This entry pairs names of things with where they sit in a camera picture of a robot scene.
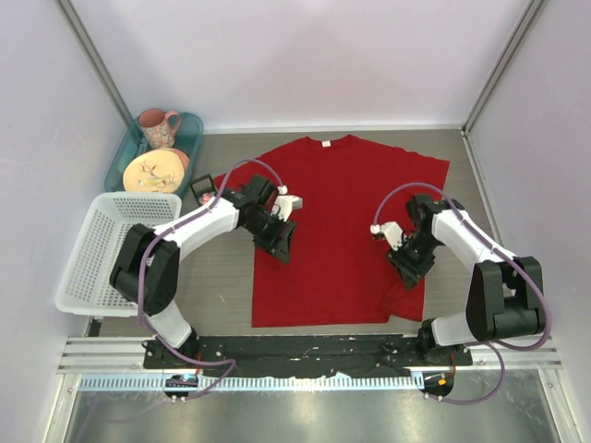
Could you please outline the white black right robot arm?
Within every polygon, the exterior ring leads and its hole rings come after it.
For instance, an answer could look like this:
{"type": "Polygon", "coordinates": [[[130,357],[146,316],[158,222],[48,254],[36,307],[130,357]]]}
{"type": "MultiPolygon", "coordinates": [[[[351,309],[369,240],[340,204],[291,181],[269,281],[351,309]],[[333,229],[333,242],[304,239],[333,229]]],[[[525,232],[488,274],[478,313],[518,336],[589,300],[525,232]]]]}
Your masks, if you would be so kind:
{"type": "Polygon", "coordinates": [[[497,244],[454,199],[418,194],[405,207],[414,225],[411,233],[396,221],[373,228],[374,236],[386,239],[387,259],[404,288],[412,290],[423,281],[440,246],[451,250],[471,273],[464,310],[422,323],[416,343],[422,361],[435,365],[462,345],[504,343],[545,331],[542,269],[535,258],[518,257],[497,244]]]}

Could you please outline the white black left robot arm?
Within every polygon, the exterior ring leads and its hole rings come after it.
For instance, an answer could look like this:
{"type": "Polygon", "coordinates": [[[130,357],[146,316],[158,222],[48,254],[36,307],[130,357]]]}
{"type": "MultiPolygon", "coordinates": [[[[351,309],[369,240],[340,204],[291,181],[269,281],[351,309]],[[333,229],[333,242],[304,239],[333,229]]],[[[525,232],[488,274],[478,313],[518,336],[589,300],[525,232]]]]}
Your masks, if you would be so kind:
{"type": "Polygon", "coordinates": [[[149,228],[133,225],[112,268],[109,283],[138,308],[138,318],[156,333],[165,358],[175,367],[190,366],[199,352],[199,335],[176,302],[181,262],[220,235],[243,228],[255,247],[287,263],[296,223],[292,213],[303,198],[259,174],[237,189],[225,185],[210,200],[174,221],[149,228]]]}

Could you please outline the red t-shirt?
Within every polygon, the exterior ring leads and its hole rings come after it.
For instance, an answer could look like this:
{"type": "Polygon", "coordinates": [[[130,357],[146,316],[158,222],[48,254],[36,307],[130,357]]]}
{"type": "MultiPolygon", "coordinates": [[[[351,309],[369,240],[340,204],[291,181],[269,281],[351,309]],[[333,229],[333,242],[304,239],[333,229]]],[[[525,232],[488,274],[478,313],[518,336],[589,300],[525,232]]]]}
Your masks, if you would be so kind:
{"type": "Polygon", "coordinates": [[[291,216],[296,228],[290,261],[257,249],[251,324],[255,328],[385,323],[391,317],[420,321],[425,284],[404,288],[387,259],[389,246],[370,225],[398,222],[410,232],[404,204],[411,182],[443,188],[449,162],[348,135],[333,141],[300,138],[261,155],[261,164],[236,168],[228,187],[244,186],[272,167],[290,193],[303,199],[291,216]]]}

